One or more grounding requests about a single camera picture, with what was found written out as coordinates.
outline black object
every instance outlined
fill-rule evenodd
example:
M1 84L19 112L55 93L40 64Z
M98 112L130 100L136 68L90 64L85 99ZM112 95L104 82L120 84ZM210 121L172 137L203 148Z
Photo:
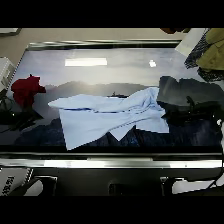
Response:
M186 123L195 120L224 120L224 112L216 101L195 104L190 96L187 96L189 108L185 111L179 111L178 107L169 110L162 118L166 119L169 124L184 126Z

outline red glove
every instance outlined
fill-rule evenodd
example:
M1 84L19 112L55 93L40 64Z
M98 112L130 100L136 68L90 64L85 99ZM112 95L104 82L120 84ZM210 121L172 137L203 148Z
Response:
M14 92L14 100L22 107L32 106L34 95L46 93L46 89L39 85L40 77L30 75L27 79L18 79L12 84L11 90Z

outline table surface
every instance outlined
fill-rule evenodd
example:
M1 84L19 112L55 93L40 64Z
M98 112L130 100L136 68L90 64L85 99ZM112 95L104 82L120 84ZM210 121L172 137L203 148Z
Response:
M107 65L65 66L66 59L77 58L106 58ZM10 150L15 151L66 152L59 112L50 108L48 102L60 97L70 97L81 93L111 96L115 92L116 95L129 96L147 87L159 86L160 78L163 76L173 77L178 82L180 79L193 79L204 83L204 80L197 74L197 68L186 69L185 59L186 57L175 51L173 46L144 47L142 45L136 47L133 45L130 48L114 47L110 49L103 49L102 47L100 49L27 49L16 69L11 84L18 79L26 79L30 74L40 77L40 85L46 88L46 93L39 93L35 96L33 109L43 119L35 121L35 125L21 132L8 131L0 134L0 145L13 146ZM151 67L150 61L155 62L156 66ZM222 81L215 84L219 91L224 89ZM7 96L13 100L11 86L9 86ZM176 97L175 90L172 96L173 98ZM178 103L178 106L187 105L186 101ZM13 111L21 111L15 102L12 106ZM74 149L72 152L81 152L89 146L91 146L90 151L93 153L99 150L96 150L98 147L94 146L102 146L102 148L116 146L119 148L118 151L122 148L124 152L130 152L129 146L134 146L131 149L134 151L151 146L151 152L155 152L157 147L160 151L166 151L166 147L161 149L160 146L189 146L188 151L202 152L205 150L208 152L210 148L201 149L196 146L218 146L219 148L220 143L217 140L219 138L215 137L214 139L213 136L211 137L213 139L207 139L211 135L205 133L204 127L206 126L209 129L209 125L208 122L198 121L192 124L190 129L189 127L172 127L172 132L168 135L144 131L137 131L136 133L134 129L120 142L108 133L101 139ZM6 126L0 125L0 131L5 128ZM183 133L186 134L186 132L191 131L195 132L194 134L197 137L189 140L189 136L184 136Z

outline light blue cloth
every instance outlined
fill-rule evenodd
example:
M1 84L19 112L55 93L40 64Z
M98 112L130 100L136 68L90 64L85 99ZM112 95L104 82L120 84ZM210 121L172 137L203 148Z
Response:
M156 102L159 88L149 87L128 98L77 95L50 102L58 108L68 150L95 141L110 132L117 140L137 129L169 133L165 114Z

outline yellow cloth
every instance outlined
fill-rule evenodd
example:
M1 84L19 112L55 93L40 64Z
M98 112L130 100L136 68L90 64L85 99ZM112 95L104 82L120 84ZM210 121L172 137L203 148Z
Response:
M206 42L212 44L196 61L206 70L224 70L224 28L212 28L206 34Z

